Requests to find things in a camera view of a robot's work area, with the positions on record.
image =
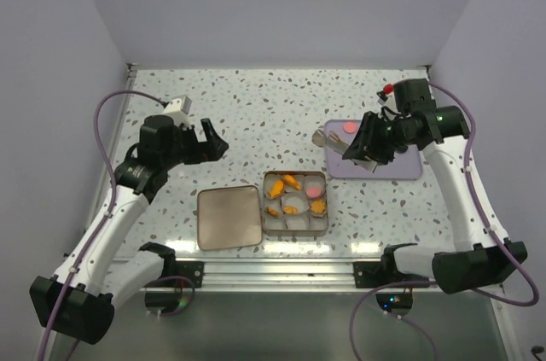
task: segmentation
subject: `yellow object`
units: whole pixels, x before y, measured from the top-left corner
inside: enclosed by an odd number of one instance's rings
[[[269,213],[271,216],[273,216],[274,218],[278,218],[279,217],[279,212],[277,210],[275,210],[273,207],[266,207],[265,208],[265,211],[267,213]]]
[[[292,175],[284,175],[282,177],[282,181],[286,183],[291,188],[294,188],[296,190],[301,190],[301,186],[299,185],[298,181],[294,178]]]
[[[273,183],[273,186],[271,186],[271,190],[270,190],[271,199],[275,199],[277,196],[280,196],[283,191],[284,191],[284,182],[282,180],[277,180],[275,183]]]
[[[285,206],[282,210],[286,214],[298,214],[298,209],[296,209],[294,206]]]
[[[316,214],[323,214],[326,211],[326,202],[313,201],[311,203],[311,211]]]

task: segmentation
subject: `white wall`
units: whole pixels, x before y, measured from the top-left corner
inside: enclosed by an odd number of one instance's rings
[[[163,67],[425,65],[468,0],[95,0],[130,62]]]
[[[27,360],[41,330],[28,289],[81,237],[102,166],[92,114],[125,64],[92,0],[0,7],[0,359]]]
[[[474,153],[492,204],[546,294],[546,0],[470,0],[433,65],[433,80],[460,95],[478,124]],[[528,300],[511,276],[508,295]],[[520,345],[546,346],[546,300],[511,308]]]

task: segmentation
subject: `gray floor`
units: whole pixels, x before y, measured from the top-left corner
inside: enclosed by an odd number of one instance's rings
[[[158,320],[143,295],[116,315],[106,337],[81,344],[84,360],[351,360],[348,322],[359,294],[202,293],[187,313]],[[408,317],[437,341],[442,361],[506,360],[490,301],[477,294],[415,294]],[[405,323],[384,317],[374,300],[357,315],[365,360],[432,360],[428,341]],[[69,340],[57,340],[62,360]]]

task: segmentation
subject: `speckled tabletop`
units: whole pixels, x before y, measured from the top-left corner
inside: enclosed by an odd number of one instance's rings
[[[329,229],[324,237],[264,236],[259,246],[220,251],[197,247],[197,194],[203,189],[254,184],[269,170],[326,171],[324,149],[313,131],[329,119],[361,119],[377,111],[375,92],[387,82],[425,78],[422,70],[141,70],[135,90],[193,100],[192,121],[210,118],[228,143],[216,163],[179,166],[118,251],[127,258],[148,241],[166,244],[179,257],[363,258],[386,244],[420,242],[450,248],[452,234],[436,178],[424,162],[416,181],[341,180],[328,177]],[[160,109],[133,96],[115,155],[118,164],[137,141],[143,119]]]

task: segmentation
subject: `pink disc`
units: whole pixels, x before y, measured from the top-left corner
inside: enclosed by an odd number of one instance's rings
[[[358,131],[358,125],[355,122],[345,122],[343,124],[343,130],[347,133],[355,133]]]
[[[307,194],[307,197],[309,197],[310,199],[315,199],[321,195],[322,190],[318,186],[313,186],[309,188],[308,190],[306,190],[305,193]]]

